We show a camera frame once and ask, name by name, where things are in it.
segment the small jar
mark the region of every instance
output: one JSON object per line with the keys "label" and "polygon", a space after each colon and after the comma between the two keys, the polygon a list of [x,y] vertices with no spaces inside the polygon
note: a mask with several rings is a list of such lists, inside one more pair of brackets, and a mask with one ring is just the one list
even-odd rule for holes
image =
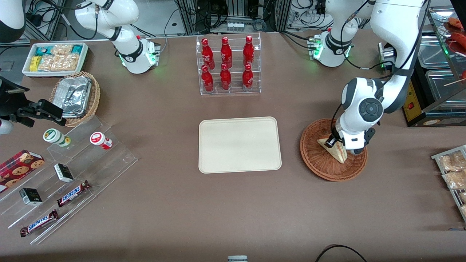
{"label": "small jar", "polygon": [[71,143],[71,138],[63,135],[55,128],[47,129],[47,131],[44,132],[43,138],[45,141],[60,147],[65,147]]}
{"label": "small jar", "polygon": [[94,132],[89,138],[91,144],[108,150],[112,147],[112,140],[107,138],[102,132]]}

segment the acrylic bottle rack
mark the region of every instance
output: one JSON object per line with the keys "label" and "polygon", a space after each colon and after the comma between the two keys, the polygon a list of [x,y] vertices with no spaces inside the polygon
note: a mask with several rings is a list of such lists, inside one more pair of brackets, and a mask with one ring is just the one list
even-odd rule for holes
{"label": "acrylic bottle rack", "polygon": [[[104,133],[112,140],[113,145],[109,150],[89,142],[90,135],[95,131]],[[110,126],[96,116],[72,129],[67,136],[71,138],[68,146],[51,145],[41,154],[46,161],[41,168],[0,195],[0,217],[10,230],[17,232],[18,242],[42,242],[137,161],[113,135]],[[74,177],[73,182],[65,183],[58,179],[54,170],[57,163],[68,166]],[[59,208],[56,201],[85,180],[92,187]],[[37,189],[43,203],[36,207],[25,205],[19,194],[23,187]],[[36,222],[54,209],[58,212],[58,220],[47,223],[24,238],[20,237],[21,228]]]}
{"label": "acrylic bottle rack", "polygon": [[[253,87],[251,91],[245,92],[243,90],[243,48],[246,43],[246,36],[250,35],[253,37],[253,46],[254,46],[254,62],[252,64],[251,71],[254,75],[253,77]],[[232,76],[231,88],[229,91],[225,91],[221,87],[220,81],[220,65],[222,64],[222,58],[220,55],[220,50],[222,48],[222,37],[227,36],[230,47],[232,48],[233,54],[233,66],[230,68],[230,73]],[[207,93],[204,85],[202,83],[202,71],[201,67],[204,64],[202,60],[202,44],[201,40],[207,38],[209,41],[209,46],[213,51],[213,60],[215,62],[215,68],[210,70],[210,73],[213,77],[213,92]],[[262,81],[261,81],[261,42],[260,34],[227,34],[227,35],[204,35],[198,36],[196,38],[196,57],[198,61],[198,75],[199,75],[199,90],[201,95],[228,95],[228,94],[250,94],[250,93],[260,93],[262,91]]]}

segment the small black box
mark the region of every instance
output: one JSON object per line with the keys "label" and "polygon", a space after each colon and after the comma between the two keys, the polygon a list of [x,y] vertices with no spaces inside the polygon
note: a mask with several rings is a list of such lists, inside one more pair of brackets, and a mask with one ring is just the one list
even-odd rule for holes
{"label": "small black box", "polygon": [[39,196],[37,190],[33,188],[23,187],[20,190],[20,196],[23,198],[24,204],[26,205],[38,206],[42,204],[41,196]]}
{"label": "small black box", "polygon": [[55,173],[57,173],[58,179],[66,183],[73,182],[73,175],[71,175],[71,172],[69,171],[66,165],[56,164],[54,168],[55,168]]}

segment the white tray with snacks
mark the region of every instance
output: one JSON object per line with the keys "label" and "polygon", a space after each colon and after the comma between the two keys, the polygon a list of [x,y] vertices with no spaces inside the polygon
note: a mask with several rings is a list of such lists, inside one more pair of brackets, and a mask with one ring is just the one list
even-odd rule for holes
{"label": "white tray with snacks", "polygon": [[466,145],[431,156],[466,222]]}
{"label": "white tray with snacks", "polygon": [[[31,71],[30,65],[31,61],[33,60],[34,56],[37,56],[37,50],[43,47],[51,47],[55,45],[72,45],[74,46],[81,46],[81,51],[79,53],[79,59],[76,65],[76,68],[73,71]],[[86,59],[86,54],[88,51],[88,46],[84,42],[56,42],[56,43],[37,43],[31,46],[31,50],[27,55],[26,62],[24,63],[23,67],[23,74],[28,77],[61,77],[61,76],[68,76],[73,73],[78,73],[81,71],[82,66],[84,64],[84,60]]]}

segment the snickers bar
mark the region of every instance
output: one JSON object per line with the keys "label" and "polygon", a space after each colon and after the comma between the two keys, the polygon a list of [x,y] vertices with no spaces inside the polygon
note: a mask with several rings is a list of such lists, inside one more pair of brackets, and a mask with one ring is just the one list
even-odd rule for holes
{"label": "snickers bar", "polygon": [[73,198],[77,197],[79,194],[81,194],[88,188],[90,188],[90,185],[86,180],[84,181],[84,183],[81,183],[78,187],[73,189],[71,192],[64,195],[61,199],[57,200],[58,207],[64,206],[67,202],[71,201]]}
{"label": "snickers bar", "polygon": [[57,220],[58,219],[58,213],[54,209],[50,214],[44,216],[43,218],[39,219],[38,221],[34,222],[33,224],[29,225],[29,227],[21,228],[20,234],[21,237],[25,237],[34,230],[42,227],[43,225],[47,224],[48,222],[52,220]]}

